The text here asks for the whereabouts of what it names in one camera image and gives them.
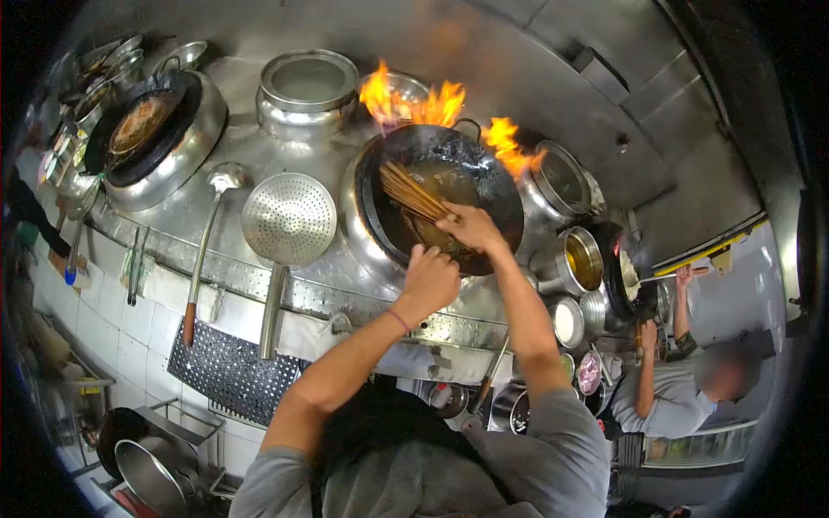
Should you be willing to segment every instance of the wok burner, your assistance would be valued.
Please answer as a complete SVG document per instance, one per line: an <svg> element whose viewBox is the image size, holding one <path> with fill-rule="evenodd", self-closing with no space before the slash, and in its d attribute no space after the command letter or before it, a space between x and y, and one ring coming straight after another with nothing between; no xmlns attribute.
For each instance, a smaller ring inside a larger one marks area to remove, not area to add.
<svg viewBox="0 0 829 518"><path fill-rule="evenodd" d="M148 157L140 157L126 168L116 167L104 178L109 199L121 210L142 211L167 199L196 172L224 130L228 108L219 89L202 73L177 73L187 74L194 85L188 87L182 101L183 127L164 129L174 141L169 148L153 149ZM157 159L147 160L154 152Z"/></svg>

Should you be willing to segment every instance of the perforated skimmer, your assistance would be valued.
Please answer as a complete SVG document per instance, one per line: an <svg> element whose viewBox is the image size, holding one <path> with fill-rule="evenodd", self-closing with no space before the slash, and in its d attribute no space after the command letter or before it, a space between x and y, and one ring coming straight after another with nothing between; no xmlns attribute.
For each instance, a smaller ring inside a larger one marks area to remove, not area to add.
<svg viewBox="0 0 829 518"><path fill-rule="evenodd" d="M271 177L257 186L242 210L248 246L274 262L259 335L259 357L273 359L274 321L282 298L284 266L310 263L331 244L337 211L320 182L295 172Z"/></svg>

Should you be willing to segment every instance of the black wok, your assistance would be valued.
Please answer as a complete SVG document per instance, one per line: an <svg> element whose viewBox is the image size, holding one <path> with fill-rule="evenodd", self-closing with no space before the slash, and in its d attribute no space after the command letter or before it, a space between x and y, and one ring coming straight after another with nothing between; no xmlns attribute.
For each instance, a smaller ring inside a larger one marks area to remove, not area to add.
<svg viewBox="0 0 829 518"><path fill-rule="evenodd" d="M150 138L141 142L121 163L107 169L112 163L109 140L113 131L136 103L158 90L172 91L170 102L176 103L177 107L164 119L162 126L153 131ZM117 104L104 112L92 130L84 157L87 172L98 174L106 170L107 182L118 187L129 186L141 180L181 142L196 117L200 103L201 82L189 72L170 70L137 83Z"/></svg>
<svg viewBox="0 0 829 518"><path fill-rule="evenodd" d="M461 121L474 123L469 119ZM515 182L504 166L484 146L455 129L415 124L379 139L356 169L355 190L361 218L372 237L397 263L408 266L412 246L423 240L424 233L434 237L440 231L426 228L430 225L423 221L416 222L415 228L413 218L404 215L383 192L379 168L385 162L403 164L421 184L451 172L451 186L439 193L441 197L484 209L512 251L518 249L524 231L524 208ZM492 273L492 265L484 254L466 249L453 257L463 274Z"/></svg>

